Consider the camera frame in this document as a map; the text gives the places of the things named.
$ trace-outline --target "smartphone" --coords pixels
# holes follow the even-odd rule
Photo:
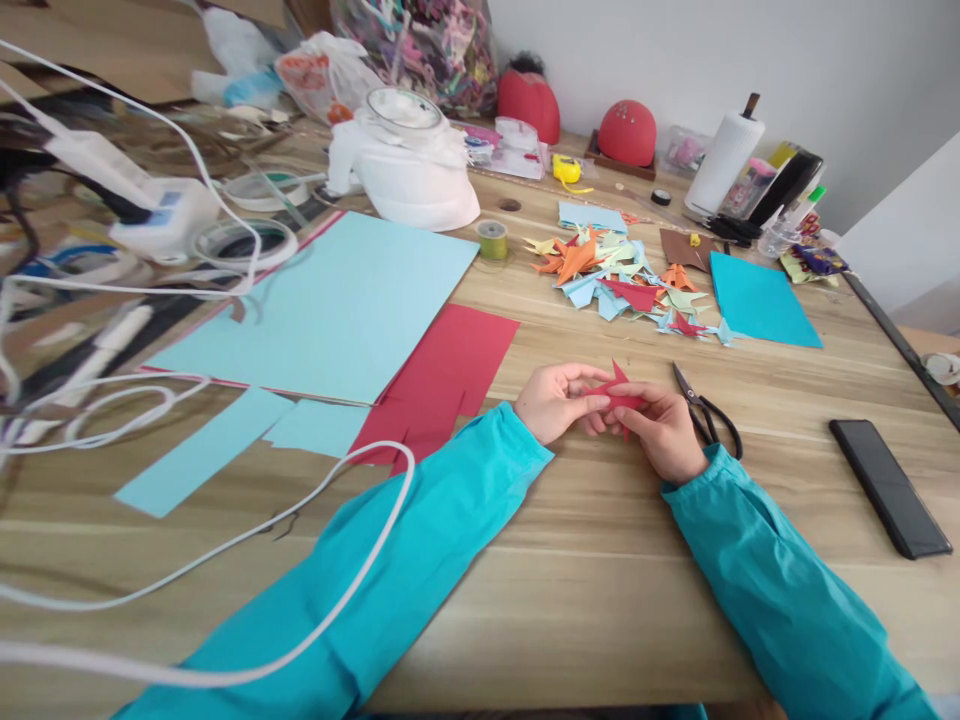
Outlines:
[[[840,449],[901,555],[916,560],[953,552],[953,546],[872,422],[831,420],[830,432],[840,443]]]

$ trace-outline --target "paper towel roll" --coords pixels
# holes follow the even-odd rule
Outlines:
[[[717,212],[765,129],[759,120],[728,112],[707,149],[684,204],[698,213]]]

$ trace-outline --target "hand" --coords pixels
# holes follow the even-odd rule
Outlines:
[[[600,368],[581,363],[564,363],[537,368],[523,386],[513,409],[541,445],[552,443],[573,423],[610,404],[602,395],[583,395],[588,380],[608,382],[612,378]]]
[[[684,485],[706,471],[710,463],[697,442],[683,395],[652,383],[615,385],[610,388],[610,394],[641,397],[647,401],[639,412],[614,408],[607,422],[622,423],[637,434],[660,477],[675,485]]]

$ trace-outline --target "scissors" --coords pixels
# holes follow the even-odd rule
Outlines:
[[[693,388],[690,387],[690,383],[687,382],[687,379],[683,376],[683,373],[680,372],[680,367],[676,363],[673,364],[673,374],[677,376],[677,382],[680,383],[680,390],[683,392],[683,396],[687,399],[687,405],[690,406],[690,419],[693,420],[693,425],[697,428],[697,432],[700,433],[700,437],[703,438],[703,441],[707,443],[707,445],[720,442],[720,436],[717,434],[717,426],[713,422],[713,416],[716,415],[723,421],[723,424],[727,426],[727,429],[730,431],[730,435],[733,437],[733,443],[735,446],[735,452],[733,456],[737,460],[742,460],[743,442],[740,440],[740,433],[737,432],[736,426],[730,422],[730,418],[728,418],[726,414],[712,402],[694,392]],[[700,421],[700,418],[697,417],[697,414],[694,412],[695,407],[699,407],[703,412],[703,418],[707,423],[706,426],[704,426],[703,422]]]

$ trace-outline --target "teal jacket sleeve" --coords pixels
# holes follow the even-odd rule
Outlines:
[[[304,654],[273,675],[235,688],[149,688],[116,717],[344,717],[366,702],[413,644],[552,458],[508,404],[477,418],[417,466],[370,574]],[[257,667],[303,640],[353,580],[402,479],[394,477],[345,504],[313,553],[214,631],[184,667]]]
[[[790,720],[934,719],[877,617],[720,445],[664,490],[721,609]]]

